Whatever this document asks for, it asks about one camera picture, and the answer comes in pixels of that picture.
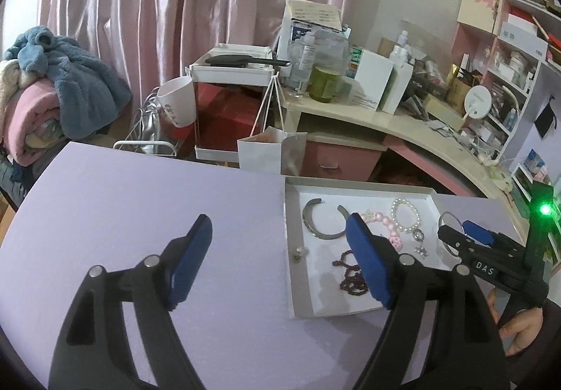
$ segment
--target green liquid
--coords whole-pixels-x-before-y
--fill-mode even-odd
[[[329,67],[313,67],[308,91],[318,102],[329,103],[337,91],[341,75]]]

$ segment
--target human hand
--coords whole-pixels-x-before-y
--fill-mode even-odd
[[[493,320],[495,323],[498,323],[500,314],[495,309],[495,302],[496,289],[493,289],[487,297],[487,305],[489,305]],[[514,336],[511,346],[506,352],[507,357],[521,352],[534,342],[534,339],[536,339],[538,337],[538,333],[540,333],[542,324],[543,311],[541,308],[529,309],[528,311],[521,312],[509,320],[499,330],[500,339],[506,339],[516,335]]]

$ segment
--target pink bead bracelet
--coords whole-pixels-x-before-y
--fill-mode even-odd
[[[384,216],[382,213],[373,213],[367,210],[365,213],[360,215],[363,221],[368,224],[370,222],[382,222],[389,232],[389,242],[392,244],[396,251],[401,250],[401,240],[399,239],[399,232],[397,231],[396,223],[390,219],[388,216]]]

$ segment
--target purple table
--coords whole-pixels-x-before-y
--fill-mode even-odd
[[[515,236],[499,202],[439,197],[460,219]],[[281,176],[71,143],[23,202],[0,248],[0,325],[47,385],[58,332],[87,270],[130,268],[206,213],[211,247],[187,301],[172,313],[204,385],[350,389],[387,312],[288,319],[283,198]],[[133,307],[124,310],[138,373],[155,383]],[[433,316],[425,310],[408,380],[422,369]]]

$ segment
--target pink rolled blanket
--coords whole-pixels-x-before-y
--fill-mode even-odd
[[[27,167],[44,153],[25,144],[27,134],[35,132],[49,119],[60,120],[61,110],[53,82],[41,78],[14,97],[6,108],[4,145],[22,167]]]

